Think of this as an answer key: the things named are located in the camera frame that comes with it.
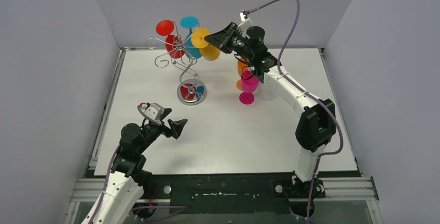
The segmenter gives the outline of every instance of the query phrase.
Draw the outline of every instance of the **white table surface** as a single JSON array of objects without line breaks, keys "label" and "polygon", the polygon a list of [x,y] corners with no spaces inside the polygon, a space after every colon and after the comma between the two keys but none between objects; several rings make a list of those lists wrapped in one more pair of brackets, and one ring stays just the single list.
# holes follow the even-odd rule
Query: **white table surface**
[{"label": "white table surface", "polygon": [[[277,57],[279,49],[270,52]],[[140,102],[172,108],[172,120],[188,119],[181,137],[158,138],[143,154],[144,169],[153,174],[213,174],[291,172],[297,164],[300,145],[295,138],[299,117],[279,96],[255,98],[243,105],[236,88],[237,60],[221,54],[215,61],[201,58],[193,66],[206,85],[207,98],[195,106],[180,103],[176,96],[180,70],[172,65],[158,68],[154,58],[163,50],[127,51],[120,72],[112,108],[99,150],[95,175],[105,175],[127,123],[141,124]],[[334,101],[317,49],[286,49],[282,63],[308,91]],[[337,107],[337,120],[341,115]],[[341,153],[324,156],[320,171],[357,170],[351,145],[341,124],[345,145]],[[338,148],[336,133],[325,151]]]}]

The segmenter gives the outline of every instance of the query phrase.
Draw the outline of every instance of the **white wall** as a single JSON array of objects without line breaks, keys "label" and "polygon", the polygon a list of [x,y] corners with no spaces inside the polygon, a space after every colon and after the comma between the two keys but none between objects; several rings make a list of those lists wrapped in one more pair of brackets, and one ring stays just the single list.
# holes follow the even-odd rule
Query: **white wall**
[{"label": "white wall", "polygon": [[[271,0],[96,0],[120,46],[145,46],[156,34],[163,19],[179,22],[194,15],[211,32],[222,30],[231,21],[239,22],[244,9]],[[300,21],[289,45],[325,47],[351,0],[301,0]],[[293,24],[295,0],[285,0],[252,15],[254,23],[266,30],[265,42],[280,47]]]},{"label": "white wall", "polygon": [[0,223],[61,223],[118,47],[94,0],[0,0]]},{"label": "white wall", "polygon": [[353,0],[325,49],[386,223],[438,223],[440,0]]}]

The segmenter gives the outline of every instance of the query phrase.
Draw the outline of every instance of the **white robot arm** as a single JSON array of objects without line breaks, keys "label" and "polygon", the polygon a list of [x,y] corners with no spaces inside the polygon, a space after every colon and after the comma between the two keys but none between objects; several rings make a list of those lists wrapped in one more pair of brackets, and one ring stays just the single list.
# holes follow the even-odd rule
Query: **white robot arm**
[{"label": "white robot arm", "polygon": [[150,197],[154,189],[151,172],[142,170],[142,155],[160,135],[178,139],[187,119],[172,121],[165,126],[163,119],[171,112],[155,103],[141,103],[139,112],[148,124],[124,126],[121,139],[108,168],[104,189],[82,224],[122,224],[142,196]]},{"label": "white robot arm", "polygon": [[[318,156],[336,133],[336,126],[328,113],[315,101],[320,98],[306,94],[307,90],[289,75],[284,66],[277,66],[278,60],[264,45],[265,31],[254,26],[245,11],[240,14],[240,18],[239,25],[232,22],[223,30],[206,36],[205,40],[224,53],[236,52],[244,59],[253,76],[283,97],[300,118],[295,135],[301,151],[293,177],[299,181],[296,179],[293,183],[309,184],[314,180]],[[331,100],[320,101],[335,114],[335,106]]]}]

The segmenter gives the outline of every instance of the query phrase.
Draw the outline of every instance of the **purple cable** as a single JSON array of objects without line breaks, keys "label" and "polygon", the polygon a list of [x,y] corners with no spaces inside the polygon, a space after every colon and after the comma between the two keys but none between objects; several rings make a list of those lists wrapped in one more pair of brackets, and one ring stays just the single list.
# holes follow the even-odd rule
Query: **purple cable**
[{"label": "purple cable", "polygon": [[[280,0],[273,0],[270,1],[260,7],[254,8],[252,10],[249,11],[249,13],[253,13],[256,12],[259,9],[262,9],[268,5],[271,5],[275,2],[278,2]],[[284,75],[284,73],[281,71],[281,55],[283,54],[284,49],[287,46],[288,41],[290,40],[290,37],[292,36],[293,31],[295,30],[296,24],[298,23],[298,18],[299,18],[299,9],[300,9],[300,3],[299,0],[296,0],[297,3],[297,10],[296,10],[296,17],[295,17],[295,22],[293,23],[292,29],[289,32],[289,35],[287,36],[286,41],[284,42],[283,46],[281,47],[280,50],[280,54],[278,55],[278,62],[277,62],[277,67],[278,67],[278,72],[280,73],[280,75]],[[328,115],[330,115],[331,119],[333,120],[333,122],[336,125],[336,129],[338,130],[338,134],[339,134],[339,138],[340,138],[340,144],[339,144],[339,148],[335,151],[332,152],[324,152],[318,155],[317,157],[317,163],[315,166],[315,169],[313,170],[313,178],[316,175],[316,172],[318,171],[318,166],[319,166],[319,162],[321,161],[321,157],[325,156],[325,155],[335,155],[338,154],[342,151],[343,148],[343,136],[342,136],[342,130],[341,127],[339,126],[338,121],[336,120],[335,116],[332,114],[332,112],[324,105],[324,103],[322,103],[321,101],[319,101],[316,97],[314,97],[313,95],[311,95],[309,92],[306,92],[305,89],[303,89],[302,87],[300,87],[298,84],[296,84],[293,80],[291,80],[289,77],[285,76],[284,78],[286,78],[286,80],[288,82],[290,82],[295,88],[297,88],[299,91],[301,91],[302,93],[305,93],[306,96],[310,97],[312,100],[316,101],[327,113]],[[312,183],[310,184],[310,192],[309,192],[309,199],[307,202],[307,215],[306,215],[306,220],[307,223],[309,223],[310,219],[308,218],[310,216],[310,204],[312,201],[312,193],[313,193],[313,184],[314,184],[314,180],[312,180]]]},{"label": "purple cable", "polygon": [[97,206],[96,206],[95,211],[93,212],[92,216],[90,217],[90,220],[89,220],[88,224],[92,224],[93,223],[93,219],[95,218],[96,214],[99,211],[99,208],[101,207],[102,200],[104,199],[104,192],[107,189],[107,183],[108,183],[108,177],[110,175],[110,169],[112,168],[112,164],[113,164],[113,161],[115,160],[116,153],[117,153],[118,149],[119,149],[119,145],[116,148],[115,152],[113,153],[112,159],[110,159],[110,163],[108,164],[107,173],[105,174],[104,188],[102,189],[101,195],[99,196],[99,200],[98,200]]},{"label": "purple cable", "polygon": [[157,218],[157,219],[152,219],[152,220],[150,220],[150,219],[144,219],[144,221],[160,221],[160,220],[165,220],[165,219],[168,219],[168,218],[170,218],[170,217],[173,217],[173,216],[175,216],[175,215],[177,215],[177,214],[180,214],[181,212],[183,212],[183,211],[185,211],[185,210],[188,209],[187,206],[142,206],[142,207],[135,207],[135,208],[133,208],[131,211],[135,211],[135,210],[140,211],[140,210],[142,210],[142,209],[148,209],[148,208],[162,208],[162,209],[180,208],[181,210],[179,210],[179,211],[177,211],[177,212],[175,212],[175,213],[172,213],[172,214],[170,214],[170,215],[167,215],[167,216],[163,216],[163,217]]}]

